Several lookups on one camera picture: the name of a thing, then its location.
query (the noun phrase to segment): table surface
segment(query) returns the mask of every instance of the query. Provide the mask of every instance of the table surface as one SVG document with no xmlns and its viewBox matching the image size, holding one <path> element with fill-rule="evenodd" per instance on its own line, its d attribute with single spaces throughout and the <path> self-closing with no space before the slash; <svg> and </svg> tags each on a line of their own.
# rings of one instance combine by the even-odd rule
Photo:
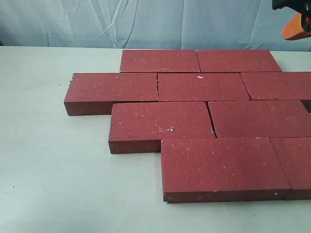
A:
<svg viewBox="0 0 311 233">
<path fill-rule="evenodd" d="M 67 116 L 74 72 L 122 50 L 0 47 L 0 233 L 304 233 L 311 201 L 166 204 L 160 154 L 109 153 L 110 116 Z M 310 52 L 272 52 L 311 71 Z"/>
</svg>

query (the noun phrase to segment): red paving brick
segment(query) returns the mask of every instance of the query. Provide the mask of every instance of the red paving brick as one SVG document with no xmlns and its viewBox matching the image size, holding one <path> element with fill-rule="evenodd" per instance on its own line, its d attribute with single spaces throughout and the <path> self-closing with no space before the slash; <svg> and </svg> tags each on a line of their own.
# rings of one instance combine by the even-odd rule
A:
<svg viewBox="0 0 311 233">
<path fill-rule="evenodd" d="M 111 153 L 159 152 L 161 139 L 213 137 L 205 102 L 113 105 Z"/>
<path fill-rule="evenodd" d="M 159 101 L 249 100 L 238 73 L 158 74 Z"/>
<path fill-rule="evenodd" d="M 292 191 L 285 200 L 311 199 L 311 138 L 271 138 Z"/>
<path fill-rule="evenodd" d="M 121 72 L 200 72 L 195 50 L 124 50 Z"/>
<path fill-rule="evenodd" d="M 311 117 L 298 100 L 209 102 L 217 137 L 311 137 Z"/>
<path fill-rule="evenodd" d="M 303 100 L 311 112 L 311 72 L 241 73 L 252 100 Z"/>
<path fill-rule="evenodd" d="M 268 138 L 167 139 L 164 201 L 280 200 L 291 186 Z"/>
<path fill-rule="evenodd" d="M 268 50 L 199 50 L 201 72 L 282 71 Z"/>
<path fill-rule="evenodd" d="M 68 115 L 108 115 L 113 103 L 158 101 L 155 73 L 76 73 L 65 97 Z"/>
</svg>

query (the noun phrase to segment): red brick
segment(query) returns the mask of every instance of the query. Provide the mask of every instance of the red brick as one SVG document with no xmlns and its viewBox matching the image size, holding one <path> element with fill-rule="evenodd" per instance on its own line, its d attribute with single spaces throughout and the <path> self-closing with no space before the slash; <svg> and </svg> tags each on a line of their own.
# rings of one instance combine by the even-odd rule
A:
<svg viewBox="0 0 311 233">
<path fill-rule="evenodd" d="M 195 50 L 124 50 L 121 72 L 200 72 Z"/>
<path fill-rule="evenodd" d="M 249 100 L 238 73 L 158 74 L 159 101 Z"/>
<path fill-rule="evenodd" d="M 208 107 L 217 137 L 311 137 L 311 117 L 298 100 L 218 101 Z"/>
<path fill-rule="evenodd" d="M 311 112 L 311 72 L 241 73 L 252 100 L 303 100 Z"/>
<path fill-rule="evenodd" d="M 200 50 L 201 72 L 282 71 L 268 50 Z"/>
<path fill-rule="evenodd" d="M 168 139 L 164 201 L 280 200 L 291 186 L 268 138 Z"/>
<path fill-rule="evenodd" d="M 161 139 L 214 137 L 205 102 L 113 105 L 111 153 L 160 152 Z"/>
<path fill-rule="evenodd" d="M 74 74 L 65 97 L 68 115 L 109 115 L 117 102 L 157 101 L 155 73 Z"/>
<path fill-rule="evenodd" d="M 311 138 L 271 138 L 292 191 L 285 200 L 311 199 Z"/>
</svg>

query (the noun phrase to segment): white tabletop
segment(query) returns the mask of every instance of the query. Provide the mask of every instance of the white tabletop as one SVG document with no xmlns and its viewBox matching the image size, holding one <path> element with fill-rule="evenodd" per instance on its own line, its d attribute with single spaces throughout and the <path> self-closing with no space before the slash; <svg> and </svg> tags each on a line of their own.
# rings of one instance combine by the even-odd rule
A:
<svg viewBox="0 0 311 233">
<path fill-rule="evenodd" d="M 273 52 L 311 71 L 309 52 Z M 305 233 L 311 201 L 166 204 L 160 154 L 112 155 L 110 116 L 67 116 L 74 72 L 121 50 L 0 47 L 0 233 Z"/>
</svg>

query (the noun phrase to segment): white fabric backdrop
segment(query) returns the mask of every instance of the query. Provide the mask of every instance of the white fabric backdrop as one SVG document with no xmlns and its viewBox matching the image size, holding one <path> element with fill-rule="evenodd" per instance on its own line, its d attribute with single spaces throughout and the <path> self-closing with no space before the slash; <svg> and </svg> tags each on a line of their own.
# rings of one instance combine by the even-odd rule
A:
<svg viewBox="0 0 311 233">
<path fill-rule="evenodd" d="M 295 11 L 272 0 L 0 0 L 10 46 L 311 50 L 285 41 Z"/>
</svg>

